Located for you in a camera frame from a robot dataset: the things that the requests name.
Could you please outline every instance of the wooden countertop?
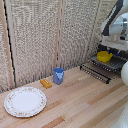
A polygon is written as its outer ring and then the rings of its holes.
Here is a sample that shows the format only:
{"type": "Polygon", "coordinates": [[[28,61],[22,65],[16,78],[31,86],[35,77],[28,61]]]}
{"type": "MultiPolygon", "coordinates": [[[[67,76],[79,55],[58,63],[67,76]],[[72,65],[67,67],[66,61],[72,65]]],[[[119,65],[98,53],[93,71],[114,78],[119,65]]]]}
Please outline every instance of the wooden countertop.
{"type": "Polygon", "coordinates": [[[79,67],[65,71],[64,81],[45,89],[39,81],[25,85],[42,90],[47,105],[39,114],[17,118],[4,109],[4,99],[11,91],[0,94],[0,128],[109,128],[128,101],[128,87],[121,79],[102,83],[79,67]]]}

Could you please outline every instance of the plate rim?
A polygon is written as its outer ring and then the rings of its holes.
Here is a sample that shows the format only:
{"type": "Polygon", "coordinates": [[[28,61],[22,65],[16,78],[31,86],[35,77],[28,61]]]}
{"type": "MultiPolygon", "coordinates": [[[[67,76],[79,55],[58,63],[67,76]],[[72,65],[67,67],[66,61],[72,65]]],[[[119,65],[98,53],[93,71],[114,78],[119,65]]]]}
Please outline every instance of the plate rim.
{"type": "Polygon", "coordinates": [[[13,91],[11,91],[11,92],[6,96],[6,98],[5,98],[5,100],[4,100],[4,108],[5,108],[5,110],[6,110],[10,115],[15,116],[15,117],[31,117],[31,116],[34,116],[34,115],[40,113],[40,112],[45,108],[46,103],[47,103],[46,95],[45,95],[44,92],[41,91],[40,89],[35,88],[35,87],[20,87],[20,88],[14,89],[13,91]],[[40,95],[43,96],[44,101],[45,101],[44,105],[43,105],[42,108],[40,108],[38,111],[36,111],[36,112],[34,112],[34,113],[30,113],[30,114],[28,114],[28,115],[17,115],[17,114],[14,114],[14,113],[10,112],[10,110],[7,108],[7,100],[8,100],[8,98],[9,98],[9,96],[10,96],[11,94],[13,94],[14,92],[16,92],[16,91],[18,92],[18,91],[20,91],[20,90],[22,90],[22,89],[25,89],[25,88],[26,88],[26,89],[34,89],[34,90],[36,90],[36,91],[38,91],[38,92],[41,92],[42,94],[40,94],[40,95]]]}

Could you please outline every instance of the blue glass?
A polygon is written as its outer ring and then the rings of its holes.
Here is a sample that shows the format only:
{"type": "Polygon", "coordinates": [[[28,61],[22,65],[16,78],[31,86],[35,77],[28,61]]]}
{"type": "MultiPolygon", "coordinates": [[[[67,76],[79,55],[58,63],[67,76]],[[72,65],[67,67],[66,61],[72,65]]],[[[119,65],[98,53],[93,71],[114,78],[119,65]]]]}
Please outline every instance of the blue glass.
{"type": "Polygon", "coordinates": [[[56,84],[61,84],[63,82],[64,69],[63,68],[54,68],[53,73],[53,82],[56,84]]]}

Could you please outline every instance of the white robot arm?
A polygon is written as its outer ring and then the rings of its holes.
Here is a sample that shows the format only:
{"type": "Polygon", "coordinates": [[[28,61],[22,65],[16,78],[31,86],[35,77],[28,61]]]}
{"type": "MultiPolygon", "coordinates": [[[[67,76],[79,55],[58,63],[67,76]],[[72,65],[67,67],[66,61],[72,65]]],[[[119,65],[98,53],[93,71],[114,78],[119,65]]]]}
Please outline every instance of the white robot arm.
{"type": "Polygon", "coordinates": [[[128,0],[117,1],[107,19],[102,23],[101,33],[102,45],[128,50],[128,0]]]}

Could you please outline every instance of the white plate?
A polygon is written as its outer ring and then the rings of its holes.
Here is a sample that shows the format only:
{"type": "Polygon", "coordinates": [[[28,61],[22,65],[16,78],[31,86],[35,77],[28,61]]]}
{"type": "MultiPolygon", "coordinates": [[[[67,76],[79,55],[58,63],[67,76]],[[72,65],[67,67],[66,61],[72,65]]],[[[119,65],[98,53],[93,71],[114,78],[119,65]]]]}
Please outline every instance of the white plate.
{"type": "Polygon", "coordinates": [[[6,111],[16,117],[30,117],[43,110],[47,102],[45,94],[33,87],[15,89],[4,101],[6,111]]]}

